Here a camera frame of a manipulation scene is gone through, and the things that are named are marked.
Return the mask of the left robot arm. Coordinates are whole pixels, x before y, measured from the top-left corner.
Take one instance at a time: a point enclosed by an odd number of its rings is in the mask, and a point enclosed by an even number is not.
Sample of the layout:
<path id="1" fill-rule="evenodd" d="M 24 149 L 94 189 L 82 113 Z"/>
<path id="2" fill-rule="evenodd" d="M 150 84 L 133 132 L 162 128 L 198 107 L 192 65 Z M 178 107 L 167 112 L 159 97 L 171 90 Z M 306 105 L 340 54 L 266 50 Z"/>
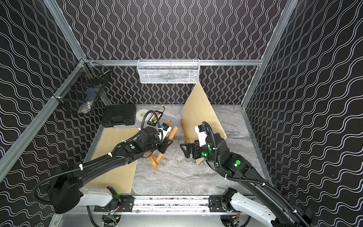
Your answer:
<path id="1" fill-rule="evenodd" d="M 79 204 L 86 194 L 81 188 L 93 179 L 144 157 L 145 153 L 158 150 L 165 153 L 173 140 L 166 138 L 171 127 L 156 129 L 146 127 L 131 138 L 117 144 L 112 152 L 84 164 L 69 167 L 61 165 L 49 182 L 48 196 L 55 213 L 63 214 Z"/>

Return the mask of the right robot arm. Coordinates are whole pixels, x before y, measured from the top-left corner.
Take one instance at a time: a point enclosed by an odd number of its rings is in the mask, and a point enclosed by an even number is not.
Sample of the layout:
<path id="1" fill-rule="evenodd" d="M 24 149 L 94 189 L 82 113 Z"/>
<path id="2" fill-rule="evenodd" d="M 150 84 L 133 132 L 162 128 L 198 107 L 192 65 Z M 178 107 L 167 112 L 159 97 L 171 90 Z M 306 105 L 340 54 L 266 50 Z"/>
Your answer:
<path id="1" fill-rule="evenodd" d="M 241 155 L 231 152 L 218 133 L 208 135 L 205 144 L 181 144 L 186 158 L 204 158 L 220 176 L 248 189 L 259 202 L 228 188 L 220 198 L 226 211 L 240 211 L 268 227 L 309 227 L 314 214 L 309 208 L 293 205 L 270 185 Z"/>

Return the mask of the large wooden easel frame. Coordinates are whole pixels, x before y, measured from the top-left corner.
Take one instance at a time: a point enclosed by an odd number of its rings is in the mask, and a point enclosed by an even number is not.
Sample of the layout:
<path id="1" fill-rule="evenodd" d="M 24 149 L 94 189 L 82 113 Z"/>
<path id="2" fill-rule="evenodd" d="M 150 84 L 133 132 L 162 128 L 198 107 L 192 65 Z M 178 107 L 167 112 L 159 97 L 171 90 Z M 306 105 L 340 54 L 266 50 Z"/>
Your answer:
<path id="1" fill-rule="evenodd" d="M 166 122 L 167 125 L 169 125 L 171 127 L 171 124 L 172 124 L 172 120 L 168 120 Z M 170 140 L 173 140 L 173 138 L 175 137 L 176 133 L 178 132 L 178 127 L 175 126 L 174 128 L 171 127 L 171 131 L 167 134 L 167 136 L 165 138 L 168 138 Z M 157 167 L 159 166 L 160 164 L 160 161 L 164 155 L 164 153 L 166 152 L 167 148 L 165 147 L 164 145 L 164 140 L 162 141 L 161 145 L 158 147 L 158 152 L 159 152 L 159 155 L 158 157 L 156 158 L 154 153 L 155 151 L 153 152 L 147 152 L 146 155 L 147 155 L 147 159 L 151 162 L 151 164 L 153 165 L 152 169 L 155 171 L 157 169 Z"/>

